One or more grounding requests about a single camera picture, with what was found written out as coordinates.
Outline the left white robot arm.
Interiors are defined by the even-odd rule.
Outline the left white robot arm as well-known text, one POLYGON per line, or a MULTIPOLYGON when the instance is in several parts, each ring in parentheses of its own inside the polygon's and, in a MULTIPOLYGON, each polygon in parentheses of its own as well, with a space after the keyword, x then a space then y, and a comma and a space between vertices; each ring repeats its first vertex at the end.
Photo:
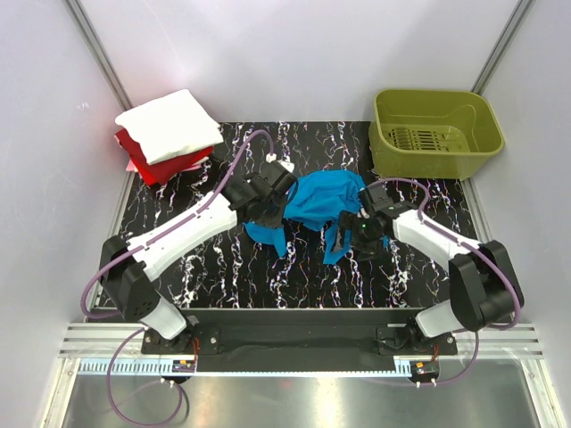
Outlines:
POLYGON ((242 223, 279 226, 296 178, 251 174, 231 178, 169 222, 132 239, 109 238, 102 248, 103 290, 123 320, 144 325, 172 352, 192 344, 192 322, 153 285, 175 261, 212 237, 242 223))

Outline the blue t-shirt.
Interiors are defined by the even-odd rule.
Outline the blue t-shirt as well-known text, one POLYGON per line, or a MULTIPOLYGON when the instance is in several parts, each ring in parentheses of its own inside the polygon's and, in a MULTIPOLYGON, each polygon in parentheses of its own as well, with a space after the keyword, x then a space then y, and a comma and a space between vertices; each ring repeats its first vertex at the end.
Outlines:
MULTIPOLYGON (((314 232, 323 232, 326 249, 323 262, 334 265, 352 249, 330 251, 341 212, 360 213, 359 191, 365 187, 362 177, 349 170, 321 170, 300 177, 288 191, 284 219, 298 222, 314 232)), ((383 239, 384 250, 388 237, 383 239)))

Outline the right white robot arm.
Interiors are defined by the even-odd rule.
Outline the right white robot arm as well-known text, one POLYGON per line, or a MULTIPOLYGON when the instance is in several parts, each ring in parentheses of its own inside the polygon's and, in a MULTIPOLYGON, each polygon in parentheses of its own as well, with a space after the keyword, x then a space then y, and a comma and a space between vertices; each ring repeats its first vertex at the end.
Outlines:
POLYGON ((517 323, 524 305, 506 248, 497 241, 480 243, 440 226, 422 212, 395 204, 372 213, 342 211, 334 249, 349 244, 366 259, 390 236, 422 252, 448 274, 448 300, 423 309, 404 327, 378 339, 389 350, 425 353, 437 340, 456 331, 477 333, 510 316, 517 323))

